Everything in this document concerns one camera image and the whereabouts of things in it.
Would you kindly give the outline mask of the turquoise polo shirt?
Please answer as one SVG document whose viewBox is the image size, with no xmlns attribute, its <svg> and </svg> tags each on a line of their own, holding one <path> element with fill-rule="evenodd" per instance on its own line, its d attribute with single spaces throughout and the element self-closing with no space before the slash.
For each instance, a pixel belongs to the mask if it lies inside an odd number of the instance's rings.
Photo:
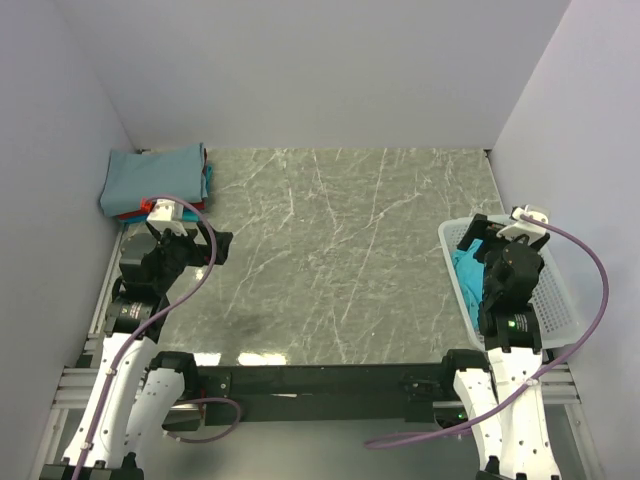
<svg viewBox="0 0 640 480">
<path fill-rule="evenodd" d="M 479 262 L 474 255 L 478 252 L 481 245 L 482 241 L 480 239 L 474 239 L 466 251 L 457 249 L 451 255 L 463 301 L 475 330 L 479 329 L 479 311 L 483 297 L 484 264 Z"/>
</svg>

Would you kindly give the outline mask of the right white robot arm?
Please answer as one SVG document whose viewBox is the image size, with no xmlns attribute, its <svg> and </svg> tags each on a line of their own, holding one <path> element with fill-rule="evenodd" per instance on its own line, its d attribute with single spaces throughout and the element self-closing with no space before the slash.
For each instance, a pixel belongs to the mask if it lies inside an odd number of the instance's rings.
<svg viewBox="0 0 640 480">
<path fill-rule="evenodd" d="M 479 479 L 558 479 L 547 429 L 539 321 L 531 303 L 545 266 L 546 214 L 517 207 L 508 224 L 478 214 L 458 247 L 483 266 L 478 326 L 484 354 L 450 353 L 439 374 L 444 395 L 460 399 L 469 420 Z"/>
</svg>

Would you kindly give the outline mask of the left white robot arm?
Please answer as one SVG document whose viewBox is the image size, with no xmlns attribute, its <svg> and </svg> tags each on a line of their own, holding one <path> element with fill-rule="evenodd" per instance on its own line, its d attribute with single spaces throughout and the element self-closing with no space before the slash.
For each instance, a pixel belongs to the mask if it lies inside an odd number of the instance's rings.
<svg viewBox="0 0 640 480">
<path fill-rule="evenodd" d="M 172 306 L 167 292 L 188 267 L 224 264 L 232 240 L 199 224 L 181 234 L 152 227 L 122 243 L 88 402 L 60 462 L 44 465 L 41 478 L 143 478 L 170 409 L 202 397 L 193 354 L 158 347 Z"/>
</svg>

